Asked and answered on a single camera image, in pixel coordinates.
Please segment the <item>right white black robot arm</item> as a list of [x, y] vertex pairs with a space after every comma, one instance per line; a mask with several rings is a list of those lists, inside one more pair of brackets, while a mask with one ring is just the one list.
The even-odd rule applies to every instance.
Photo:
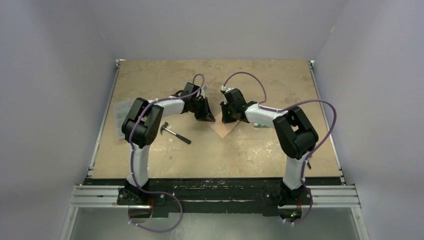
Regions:
[[224, 95], [224, 101], [220, 103], [223, 123], [258, 123], [275, 130], [286, 155], [280, 196], [284, 202], [294, 203], [304, 190], [307, 155], [319, 140], [308, 117], [300, 107], [279, 112], [255, 101], [246, 102], [237, 88], [223, 86], [221, 93]]

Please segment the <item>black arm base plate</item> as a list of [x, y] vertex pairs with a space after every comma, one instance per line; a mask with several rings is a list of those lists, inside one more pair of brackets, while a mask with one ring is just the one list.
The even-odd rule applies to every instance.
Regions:
[[296, 220], [312, 202], [311, 191], [290, 190], [281, 177], [151, 178], [142, 189], [126, 181], [117, 204], [147, 207], [154, 218], [170, 213], [261, 214]]

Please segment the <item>green white glue stick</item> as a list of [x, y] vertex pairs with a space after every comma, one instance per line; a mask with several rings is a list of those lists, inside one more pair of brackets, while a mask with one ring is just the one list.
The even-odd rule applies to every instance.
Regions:
[[253, 123], [253, 127], [254, 128], [269, 128], [267, 125], [264, 125], [262, 123], [257, 123], [257, 122]]

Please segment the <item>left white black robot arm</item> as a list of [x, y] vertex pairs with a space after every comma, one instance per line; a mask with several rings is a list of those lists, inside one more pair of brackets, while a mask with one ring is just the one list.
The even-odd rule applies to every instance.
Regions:
[[188, 82], [184, 89], [167, 98], [138, 97], [133, 102], [121, 131], [130, 150], [130, 173], [124, 189], [136, 204], [142, 205], [149, 199], [149, 151], [160, 131], [162, 118], [190, 112], [197, 121], [216, 121], [202, 88]]

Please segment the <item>brown envelope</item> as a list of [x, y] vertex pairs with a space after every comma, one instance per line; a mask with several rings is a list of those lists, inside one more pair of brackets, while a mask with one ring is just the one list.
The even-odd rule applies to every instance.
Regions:
[[229, 133], [232, 132], [232, 130], [238, 125], [239, 122], [235, 121], [230, 123], [223, 123], [222, 117], [223, 117], [223, 113], [220, 112], [215, 117], [215, 122], [208, 122], [207, 124], [223, 139]]

